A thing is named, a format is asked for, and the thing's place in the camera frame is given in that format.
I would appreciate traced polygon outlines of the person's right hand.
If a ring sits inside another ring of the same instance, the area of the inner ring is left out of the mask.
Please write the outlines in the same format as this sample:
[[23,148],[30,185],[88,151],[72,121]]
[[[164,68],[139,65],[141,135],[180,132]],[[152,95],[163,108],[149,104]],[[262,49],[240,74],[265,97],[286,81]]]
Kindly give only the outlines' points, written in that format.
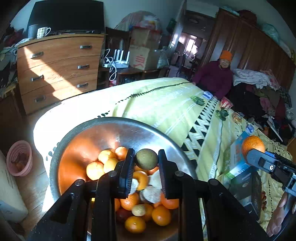
[[285,192],[268,223],[266,233],[269,237],[277,235],[280,232],[283,220],[286,217],[288,211],[291,211],[292,214],[295,214],[295,197]]

